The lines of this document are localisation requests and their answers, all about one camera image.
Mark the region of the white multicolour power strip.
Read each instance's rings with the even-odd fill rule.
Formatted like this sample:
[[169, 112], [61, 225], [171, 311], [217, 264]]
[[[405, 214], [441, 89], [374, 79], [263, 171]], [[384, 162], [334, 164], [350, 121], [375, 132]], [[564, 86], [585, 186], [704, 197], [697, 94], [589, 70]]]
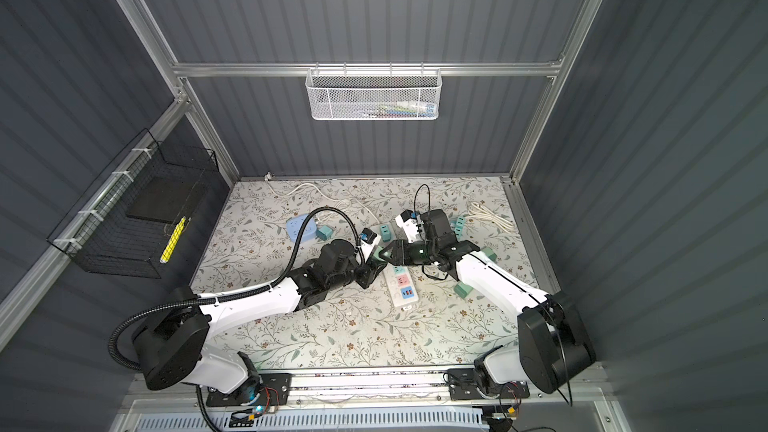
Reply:
[[403, 312], [412, 309], [419, 300], [407, 267], [412, 262], [408, 252], [408, 242], [398, 242], [391, 253], [396, 264], [387, 263], [383, 271], [393, 306]]

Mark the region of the green charger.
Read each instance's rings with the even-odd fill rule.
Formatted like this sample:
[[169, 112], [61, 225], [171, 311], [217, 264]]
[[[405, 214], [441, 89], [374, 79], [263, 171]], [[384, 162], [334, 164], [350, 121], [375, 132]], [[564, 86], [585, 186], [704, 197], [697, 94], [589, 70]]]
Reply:
[[493, 262], [497, 260], [497, 254], [490, 247], [483, 247], [482, 252]]
[[453, 290], [462, 299], [466, 299], [473, 292], [473, 288], [464, 283], [457, 283]]

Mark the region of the teal usb power strip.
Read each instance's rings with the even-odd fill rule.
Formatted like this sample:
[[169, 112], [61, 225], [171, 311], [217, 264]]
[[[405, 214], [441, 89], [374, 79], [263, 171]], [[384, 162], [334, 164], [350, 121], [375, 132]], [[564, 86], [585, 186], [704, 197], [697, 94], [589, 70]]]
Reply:
[[452, 230], [458, 240], [462, 240], [464, 236], [464, 229], [466, 224], [466, 219], [464, 216], [459, 216], [455, 220], [451, 222], [452, 224]]

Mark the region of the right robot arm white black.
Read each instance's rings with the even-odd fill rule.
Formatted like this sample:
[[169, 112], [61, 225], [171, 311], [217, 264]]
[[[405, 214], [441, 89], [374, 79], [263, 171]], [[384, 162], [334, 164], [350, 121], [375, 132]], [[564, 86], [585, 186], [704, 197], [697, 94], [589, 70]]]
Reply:
[[459, 240], [441, 209], [406, 210], [396, 216], [406, 237], [384, 247], [393, 266], [434, 265], [488, 298], [517, 321], [515, 345], [499, 346], [474, 361], [474, 383], [486, 396], [528, 381], [552, 394], [597, 361], [575, 303], [564, 292], [549, 294], [514, 277], [479, 246]]

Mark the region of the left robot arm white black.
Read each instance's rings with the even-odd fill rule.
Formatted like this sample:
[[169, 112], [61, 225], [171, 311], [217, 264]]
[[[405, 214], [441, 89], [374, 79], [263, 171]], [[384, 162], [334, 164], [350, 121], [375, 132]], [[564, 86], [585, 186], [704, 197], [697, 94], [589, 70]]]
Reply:
[[353, 282], [366, 288], [384, 268], [373, 254], [381, 238], [366, 228], [360, 249], [343, 239], [321, 248], [318, 258], [289, 271], [276, 286], [260, 284], [225, 295], [204, 294], [213, 302], [149, 314], [134, 331], [132, 343], [145, 384], [162, 390], [189, 383], [231, 393], [256, 382], [256, 368], [245, 353], [231, 353], [213, 339], [258, 319], [285, 315], [314, 306], [328, 294]]

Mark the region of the blue square socket cube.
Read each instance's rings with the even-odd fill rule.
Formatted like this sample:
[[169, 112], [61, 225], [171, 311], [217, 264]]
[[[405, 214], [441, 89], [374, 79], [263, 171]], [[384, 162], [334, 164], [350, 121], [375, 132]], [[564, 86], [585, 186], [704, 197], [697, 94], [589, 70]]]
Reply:
[[308, 218], [307, 214], [303, 214], [289, 219], [285, 230], [292, 242], [300, 240], [305, 243], [316, 237], [317, 223], [314, 217]]

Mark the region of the floral table mat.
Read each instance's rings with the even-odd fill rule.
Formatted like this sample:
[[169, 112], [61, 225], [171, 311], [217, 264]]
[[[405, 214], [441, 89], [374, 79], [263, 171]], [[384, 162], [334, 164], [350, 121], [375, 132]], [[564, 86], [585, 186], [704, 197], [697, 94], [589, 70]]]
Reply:
[[[192, 277], [198, 293], [259, 284], [278, 276], [293, 251], [286, 222], [321, 206], [336, 207], [356, 229], [392, 226], [407, 209], [440, 208], [464, 216], [464, 238], [490, 247], [497, 263], [534, 284], [525, 246], [499, 177], [384, 178], [308, 181], [245, 181], [229, 192]], [[338, 238], [352, 232], [338, 215], [317, 223]], [[316, 257], [321, 244], [299, 247], [298, 261]], [[435, 268], [414, 268], [419, 296], [408, 311], [392, 303], [384, 277], [368, 288], [349, 285], [308, 309], [233, 328], [215, 338], [225, 350], [243, 351], [263, 369], [461, 364], [517, 340], [516, 321], [479, 292], [466, 299]]]

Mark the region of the pens in white basket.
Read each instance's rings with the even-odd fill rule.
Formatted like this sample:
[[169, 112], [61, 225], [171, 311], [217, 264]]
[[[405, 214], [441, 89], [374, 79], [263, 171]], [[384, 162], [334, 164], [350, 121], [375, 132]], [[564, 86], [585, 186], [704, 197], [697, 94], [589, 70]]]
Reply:
[[438, 117], [438, 106], [432, 102], [400, 101], [368, 104], [354, 113], [364, 117], [434, 119]]

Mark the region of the yellow marker pen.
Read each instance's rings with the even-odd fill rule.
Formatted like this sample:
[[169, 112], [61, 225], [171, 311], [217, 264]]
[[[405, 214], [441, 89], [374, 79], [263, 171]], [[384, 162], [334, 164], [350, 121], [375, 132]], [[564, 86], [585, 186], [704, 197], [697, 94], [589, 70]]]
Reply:
[[183, 232], [184, 232], [184, 230], [186, 228], [187, 222], [188, 222], [187, 218], [186, 217], [182, 217], [179, 220], [179, 222], [175, 225], [175, 227], [174, 227], [174, 229], [173, 229], [173, 231], [172, 231], [172, 233], [171, 233], [171, 235], [170, 235], [170, 237], [168, 239], [168, 242], [167, 242], [163, 252], [160, 255], [159, 261], [160, 261], [161, 264], [167, 264], [171, 260], [171, 258], [173, 256], [173, 253], [174, 253], [174, 251], [175, 251], [175, 249], [177, 247], [177, 244], [178, 244], [178, 242], [179, 242], [179, 240], [181, 238], [181, 235], [183, 234]]

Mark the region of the black pad in basket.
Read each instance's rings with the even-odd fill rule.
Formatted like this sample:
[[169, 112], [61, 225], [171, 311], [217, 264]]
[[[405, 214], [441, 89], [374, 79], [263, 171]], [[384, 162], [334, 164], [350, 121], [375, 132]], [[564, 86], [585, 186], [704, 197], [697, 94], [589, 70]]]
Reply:
[[176, 220], [193, 185], [179, 180], [153, 177], [128, 207], [131, 219], [171, 224]]

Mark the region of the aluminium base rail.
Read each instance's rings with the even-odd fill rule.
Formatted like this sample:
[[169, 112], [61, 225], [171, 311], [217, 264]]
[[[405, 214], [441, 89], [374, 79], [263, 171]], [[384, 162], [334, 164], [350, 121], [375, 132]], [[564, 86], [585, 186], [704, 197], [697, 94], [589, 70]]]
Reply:
[[[287, 403], [283, 410], [344, 407], [411, 407], [454, 405], [446, 384], [445, 365], [288, 369], [292, 376]], [[560, 392], [546, 394], [534, 385], [525, 405], [575, 405], [614, 400], [616, 394], [600, 363], [577, 375]], [[120, 414], [168, 410], [197, 412], [195, 392], [190, 385], [175, 385], [150, 391], [143, 378], [134, 377], [129, 391], [118, 407]]]

